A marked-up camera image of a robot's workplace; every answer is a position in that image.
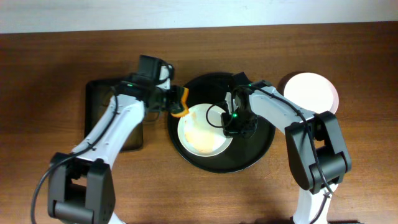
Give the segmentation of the orange green scrub sponge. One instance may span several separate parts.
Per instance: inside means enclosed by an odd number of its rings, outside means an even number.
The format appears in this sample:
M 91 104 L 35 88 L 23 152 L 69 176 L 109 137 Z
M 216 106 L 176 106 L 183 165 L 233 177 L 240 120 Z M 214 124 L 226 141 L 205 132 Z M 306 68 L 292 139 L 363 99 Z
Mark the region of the orange green scrub sponge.
M 171 88 L 172 99 L 169 107 L 170 114 L 175 118 L 181 118 L 189 114 L 187 98 L 189 89 L 183 86 L 174 85 Z

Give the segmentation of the white plate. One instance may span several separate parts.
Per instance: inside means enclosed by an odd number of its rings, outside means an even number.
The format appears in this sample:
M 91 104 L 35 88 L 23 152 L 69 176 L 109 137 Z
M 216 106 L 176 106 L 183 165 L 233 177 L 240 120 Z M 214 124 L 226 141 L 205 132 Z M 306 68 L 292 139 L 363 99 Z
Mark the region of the white plate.
M 339 96 L 335 86 L 327 78 L 311 72 L 303 72 L 288 79 L 283 95 L 296 105 L 316 113 L 329 111 L 335 114 Z
M 221 114 L 225 112 L 219 106 L 214 106 L 206 113 L 210 106 L 209 103 L 192 106 L 189 114 L 180 118 L 177 123 L 178 140 L 191 155 L 213 157 L 221 154 L 232 143 L 233 138 L 225 136 L 222 128 L 208 124 L 207 120 L 220 126 Z

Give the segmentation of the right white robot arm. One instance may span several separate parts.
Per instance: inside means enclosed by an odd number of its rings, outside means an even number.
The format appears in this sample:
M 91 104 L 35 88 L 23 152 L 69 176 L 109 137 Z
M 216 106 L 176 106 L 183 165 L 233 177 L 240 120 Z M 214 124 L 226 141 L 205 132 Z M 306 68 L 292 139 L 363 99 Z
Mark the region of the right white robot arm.
M 336 116 L 306 110 L 282 96 L 269 82 L 251 82 L 241 72 L 228 80 L 227 111 L 221 128 L 228 137 L 248 137 L 264 118 L 285 136 L 289 167 L 300 187 L 293 223 L 327 223 L 337 186 L 352 168 Z

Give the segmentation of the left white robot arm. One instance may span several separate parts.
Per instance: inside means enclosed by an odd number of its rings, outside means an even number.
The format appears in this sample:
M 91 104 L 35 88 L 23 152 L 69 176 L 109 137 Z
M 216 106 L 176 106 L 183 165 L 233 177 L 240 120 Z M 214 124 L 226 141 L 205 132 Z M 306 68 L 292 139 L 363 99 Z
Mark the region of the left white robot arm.
M 111 90 L 108 107 L 71 153 L 56 153 L 43 178 L 49 181 L 47 212 L 63 223 L 121 223 L 114 208 L 112 168 L 133 129 L 147 111 L 188 112 L 188 90 L 171 85 L 174 66 L 151 56 L 139 57 L 136 73 Z

